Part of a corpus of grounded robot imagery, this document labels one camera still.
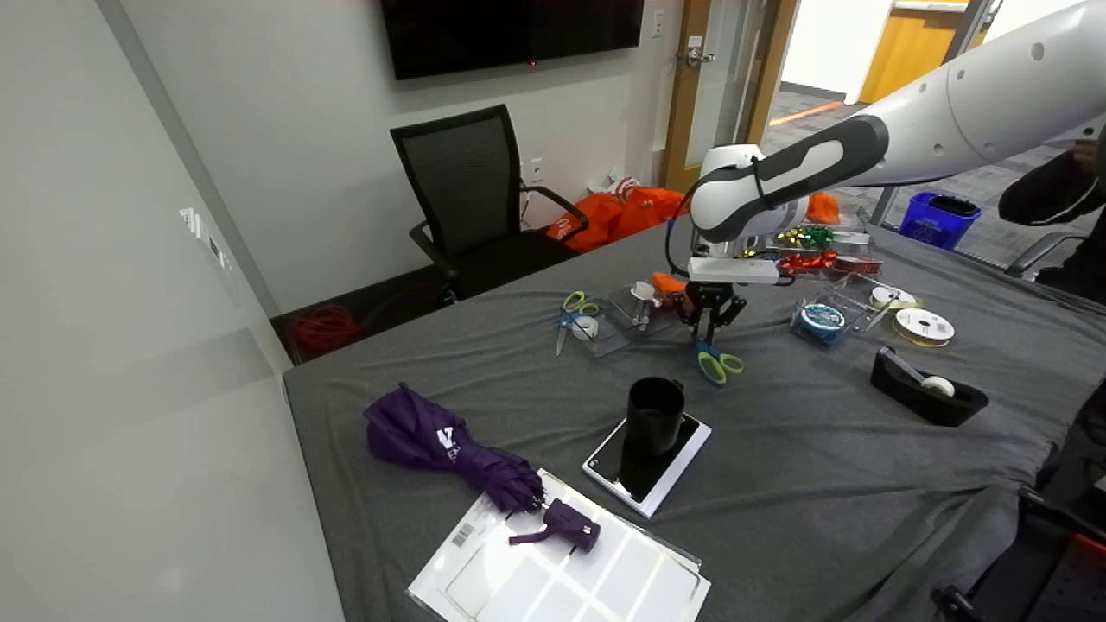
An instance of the blue object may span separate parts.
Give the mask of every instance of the blue object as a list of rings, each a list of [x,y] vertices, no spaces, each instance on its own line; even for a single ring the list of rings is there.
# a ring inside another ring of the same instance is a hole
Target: blue object
[[[957,250],[973,216],[979,208],[966,201],[915,194],[907,208],[900,231],[936,250]]]
[[[801,305],[791,333],[824,348],[835,348],[845,337],[845,319],[833,305]]]

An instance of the tape roll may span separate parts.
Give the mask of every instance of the tape roll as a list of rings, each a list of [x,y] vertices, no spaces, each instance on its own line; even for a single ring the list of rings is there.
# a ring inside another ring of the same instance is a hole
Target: tape roll
[[[957,335],[955,320],[948,320],[925,306],[900,306],[894,329],[924,345],[948,345]]]
[[[885,287],[885,282],[872,287],[872,306],[913,306],[913,305],[918,300],[901,287]]]
[[[795,314],[795,333],[824,348],[833,348],[845,337],[845,319],[833,305],[801,305]]]

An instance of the black cup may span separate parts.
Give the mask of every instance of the black cup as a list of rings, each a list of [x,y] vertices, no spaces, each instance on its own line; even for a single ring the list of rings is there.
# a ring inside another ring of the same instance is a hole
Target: black cup
[[[668,469],[683,414],[683,387],[668,375],[643,375],[630,387],[623,487],[643,501]]]

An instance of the orange object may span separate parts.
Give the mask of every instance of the orange object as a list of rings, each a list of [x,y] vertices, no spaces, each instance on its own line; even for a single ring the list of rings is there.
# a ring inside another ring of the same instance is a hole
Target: orange object
[[[809,194],[806,220],[839,223],[839,205],[833,194]]]
[[[652,289],[655,289],[661,298],[682,298],[682,292],[686,289],[686,282],[678,279],[678,276],[670,276],[670,274],[652,274]]]
[[[665,186],[630,186],[619,194],[587,194],[577,201],[577,212],[587,213],[587,229],[571,235],[577,216],[564,213],[547,229],[547,237],[564,243],[572,253],[592,253],[616,237],[652,229],[683,212],[683,194]]]
[[[668,186],[624,186],[619,197],[623,197],[623,213],[612,229],[612,237],[645,231],[645,229],[670,220],[683,212],[683,194],[668,191]]]

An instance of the small black object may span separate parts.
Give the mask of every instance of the small black object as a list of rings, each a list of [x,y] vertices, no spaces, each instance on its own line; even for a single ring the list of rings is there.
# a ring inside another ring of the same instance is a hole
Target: small black object
[[[1106,545],[1071,534],[1026,620],[1106,620]]]
[[[643,501],[678,449],[683,387],[665,375],[643,375],[630,387],[623,487]]]
[[[552,503],[547,508],[547,530],[544,533],[525,533],[525,534],[513,534],[509,541],[544,541],[548,534],[560,534],[577,548],[592,552],[601,525],[592,520],[587,514],[572,510],[571,503],[564,503],[560,499],[552,499]]]
[[[960,426],[988,405],[988,394],[981,394],[979,387],[951,379],[955,396],[942,396],[924,387],[918,375],[925,374],[913,371],[892,348],[873,351],[872,387],[892,394],[894,400],[901,400],[910,411],[924,414],[932,426]]]
[[[1106,472],[1093,481],[1093,487],[1085,489],[1085,503],[1106,525]]]

